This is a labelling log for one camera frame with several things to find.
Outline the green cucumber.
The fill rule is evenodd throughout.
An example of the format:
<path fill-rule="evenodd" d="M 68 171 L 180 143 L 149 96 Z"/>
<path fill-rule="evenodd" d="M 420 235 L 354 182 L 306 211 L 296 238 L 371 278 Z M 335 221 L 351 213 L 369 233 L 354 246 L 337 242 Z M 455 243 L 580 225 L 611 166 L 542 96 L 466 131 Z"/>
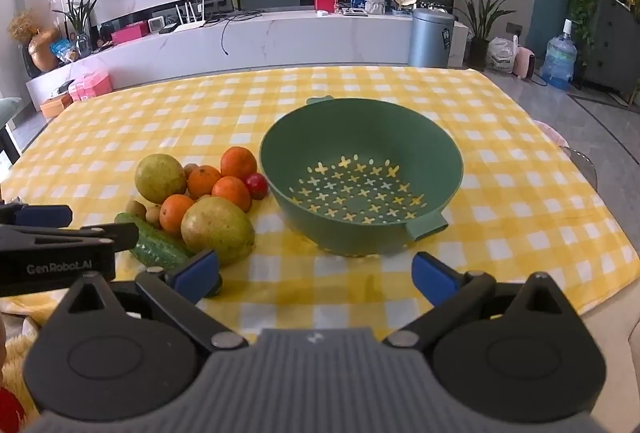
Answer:
<path fill-rule="evenodd" d="M 193 255 L 182 241 L 160 231 L 140 217 L 120 212 L 115 216 L 114 222 L 137 226 L 137 245 L 130 252 L 145 267 L 161 267 L 165 271 L 171 271 L 188 262 Z"/>

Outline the large yellow-green pear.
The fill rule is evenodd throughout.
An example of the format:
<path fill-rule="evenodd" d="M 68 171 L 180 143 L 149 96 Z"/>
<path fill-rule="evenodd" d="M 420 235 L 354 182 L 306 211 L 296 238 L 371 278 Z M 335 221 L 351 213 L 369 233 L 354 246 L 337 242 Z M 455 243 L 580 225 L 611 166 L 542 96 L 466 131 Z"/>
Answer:
<path fill-rule="evenodd" d="M 246 259 L 255 245 L 255 231 L 248 216 L 219 197 L 204 197 L 186 210 L 180 233 L 186 248 L 194 253 L 213 250 L 221 266 Z"/>

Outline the orange tangerine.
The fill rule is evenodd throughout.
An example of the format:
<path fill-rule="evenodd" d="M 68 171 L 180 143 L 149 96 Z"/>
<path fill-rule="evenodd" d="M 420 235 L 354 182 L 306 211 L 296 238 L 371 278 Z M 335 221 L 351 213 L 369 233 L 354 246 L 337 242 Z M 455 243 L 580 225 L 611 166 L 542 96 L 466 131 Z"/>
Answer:
<path fill-rule="evenodd" d="M 235 176 L 223 176 L 212 189 L 212 195 L 224 198 L 247 213 L 252 208 L 252 196 L 244 182 Z"/>
<path fill-rule="evenodd" d="M 179 236 L 183 216 L 194 204 L 186 195 L 169 196 L 160 206 L 160 227 L 172 236 Z"/>
<path fill-rule="evenodd" d="M 250 149 L 242 146 L 228 148 L 220 158 L 220 173 L 245 181 L 257 172 L 257 160 Z"/>
<path fill-rule="evenodd" d="M 215 184 L 221 179 L 221 173 L 212 166 L 196 167 L 186 179 L 190 196 L 196 200 L 213 193 Z"/>

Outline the brown longan fruit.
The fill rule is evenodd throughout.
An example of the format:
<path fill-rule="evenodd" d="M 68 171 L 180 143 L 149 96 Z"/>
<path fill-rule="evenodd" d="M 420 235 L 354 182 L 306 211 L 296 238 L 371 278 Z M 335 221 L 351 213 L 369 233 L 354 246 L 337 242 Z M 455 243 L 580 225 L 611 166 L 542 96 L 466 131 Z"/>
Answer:
<path fill-rule="evenodd" d="M 131 199 L 126 205 L 126 212 L 130 214 L 130 216 L 135 216 L 138 219 L 142 219 L 142 221 L 146 218 L 146 207 L 141 202 Z"/>

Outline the round green pear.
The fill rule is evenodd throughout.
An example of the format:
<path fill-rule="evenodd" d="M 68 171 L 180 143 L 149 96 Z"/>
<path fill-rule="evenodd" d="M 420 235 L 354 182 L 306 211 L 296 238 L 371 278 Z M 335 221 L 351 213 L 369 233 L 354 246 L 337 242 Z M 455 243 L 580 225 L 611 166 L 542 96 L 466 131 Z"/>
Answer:
<path fill-rule="evenodd" d="M 152 154 L 138 163 L 134 185 L 144 199 L 161 205 L 169 196 L 186 192 L 186 173 L 176 158 Z"/>

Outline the small red fruit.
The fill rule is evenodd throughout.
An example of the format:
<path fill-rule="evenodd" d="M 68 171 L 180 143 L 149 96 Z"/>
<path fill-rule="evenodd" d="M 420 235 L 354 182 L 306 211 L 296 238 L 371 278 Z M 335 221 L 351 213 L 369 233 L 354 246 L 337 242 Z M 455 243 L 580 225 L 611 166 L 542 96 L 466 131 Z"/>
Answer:
<path fill-rule="evenodd" d="M 262 173 L 248 175 L 244 183 L 253 200 L 262 200 L 267 197 L 269 185 Z"/>

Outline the orange tangerine back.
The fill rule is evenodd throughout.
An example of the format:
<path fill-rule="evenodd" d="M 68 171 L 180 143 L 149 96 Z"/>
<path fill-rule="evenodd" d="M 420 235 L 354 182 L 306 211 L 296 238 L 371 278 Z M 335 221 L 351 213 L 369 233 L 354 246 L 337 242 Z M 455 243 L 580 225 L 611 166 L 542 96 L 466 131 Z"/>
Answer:
<path fill-rule="evenodd" d="M 220 158 L 220 173 L 245 181 L 257 172 L 257 160 L 250 149 L 242 146 L 228 148 Z"/>

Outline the pink storage box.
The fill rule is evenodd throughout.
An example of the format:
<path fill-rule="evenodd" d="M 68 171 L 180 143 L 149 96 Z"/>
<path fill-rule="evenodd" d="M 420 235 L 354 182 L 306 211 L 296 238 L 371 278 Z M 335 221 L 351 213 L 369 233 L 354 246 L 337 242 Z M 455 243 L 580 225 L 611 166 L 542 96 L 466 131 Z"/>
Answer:
<path fill-rule="evenodd" d="M 111 77 L 107 71 L 88 72 L 76 78 L 68 87 L 68 94 L 74 103 L 87 101 L 113 91 Z"/>

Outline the green colander bowl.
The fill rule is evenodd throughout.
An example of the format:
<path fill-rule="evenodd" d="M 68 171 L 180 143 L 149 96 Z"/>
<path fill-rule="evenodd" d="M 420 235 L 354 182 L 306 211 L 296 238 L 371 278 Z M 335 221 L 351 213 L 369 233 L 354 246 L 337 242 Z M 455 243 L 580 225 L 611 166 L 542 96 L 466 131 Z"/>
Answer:
<path fill-rule="evenodd" d="M 283 219 L 345 257 L 395 253 L 443 231 L 463 158 L 430 118 L 367 98 L 314 97 L 259 149 Z"/>

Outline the copper vase with flowers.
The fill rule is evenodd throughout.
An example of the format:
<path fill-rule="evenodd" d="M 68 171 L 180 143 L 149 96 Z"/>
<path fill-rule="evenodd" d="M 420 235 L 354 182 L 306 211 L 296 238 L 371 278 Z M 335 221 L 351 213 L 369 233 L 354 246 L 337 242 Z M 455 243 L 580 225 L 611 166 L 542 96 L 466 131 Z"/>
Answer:
<path fill-rule="evenodd" d="M 12 18 L 6 32 L 11 40 L 27 49 L 32 62 L 41 72 L 58 67 L 58 58 L 51 50 L 51 45 L 61 39 L 58 28 L 43 27 L 32 11 L 21 11 Z"/>

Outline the white plastic bag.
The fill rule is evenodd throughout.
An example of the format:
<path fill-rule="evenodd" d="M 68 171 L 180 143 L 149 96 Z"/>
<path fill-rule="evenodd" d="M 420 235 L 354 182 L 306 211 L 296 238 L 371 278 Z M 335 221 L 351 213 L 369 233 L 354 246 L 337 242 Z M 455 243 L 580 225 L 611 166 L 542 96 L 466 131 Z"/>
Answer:
<path fill-rule="evenodd" d="M 512 74 L 515 56 L 518 52 L 518 36 L 511 39 L 493 38 L 488 43 L 486 66 L 503 74 Z"/>

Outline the white wifi router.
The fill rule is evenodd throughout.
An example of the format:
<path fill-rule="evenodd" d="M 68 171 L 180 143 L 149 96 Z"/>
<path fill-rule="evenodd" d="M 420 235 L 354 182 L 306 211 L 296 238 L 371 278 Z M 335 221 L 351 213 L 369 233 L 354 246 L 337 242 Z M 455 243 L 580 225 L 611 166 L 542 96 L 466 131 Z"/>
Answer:
<path fill-rule="evenodd" d="M 186 1 L 182 5 L 175 5 L 175 10 L 178 15 L 178 25 L 176 27 L 176 31 L 201 28 L 206 24 L 204 1 L 201 1 L 198 4 L 198 7 L 201 9 L 200 14 L 196 14 L 195 8 L 191 1 Z"/>

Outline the blue water bottle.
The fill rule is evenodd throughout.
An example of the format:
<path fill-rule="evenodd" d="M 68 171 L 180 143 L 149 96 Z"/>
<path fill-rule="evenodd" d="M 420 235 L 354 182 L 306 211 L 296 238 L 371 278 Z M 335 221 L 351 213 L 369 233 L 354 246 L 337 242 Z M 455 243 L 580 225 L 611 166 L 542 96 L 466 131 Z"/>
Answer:
<path fill-rule="evenodd" d="M 541 79 L 563 91 L 570 88 L 577 58 L 577 49 L 570 37 L 572 27 L 572 21 L 565 19 L 562 34 L 549 40 L 540 68 Z"/>

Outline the blue-grey pedal bin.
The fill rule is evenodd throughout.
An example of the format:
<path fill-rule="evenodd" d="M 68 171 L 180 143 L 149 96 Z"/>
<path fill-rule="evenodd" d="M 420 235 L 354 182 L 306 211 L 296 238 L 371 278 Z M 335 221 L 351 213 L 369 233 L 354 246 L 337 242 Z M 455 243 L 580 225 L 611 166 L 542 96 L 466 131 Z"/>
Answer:
<path fill-rule="evenodd" d="M 447 68 L 454 33 L 454 16 L 432 8 L 412 12 L 408 65 Z"/>

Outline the red box on console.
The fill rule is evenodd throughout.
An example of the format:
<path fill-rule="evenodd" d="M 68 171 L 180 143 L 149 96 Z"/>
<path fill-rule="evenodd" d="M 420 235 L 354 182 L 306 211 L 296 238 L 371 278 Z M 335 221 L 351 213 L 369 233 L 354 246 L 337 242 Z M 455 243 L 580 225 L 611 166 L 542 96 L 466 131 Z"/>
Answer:
<path fill-rule="evenodd" d="M 314 9 L 318 12 L 334 13 L 336 9 L 336 0 L 314 0 Z"/>

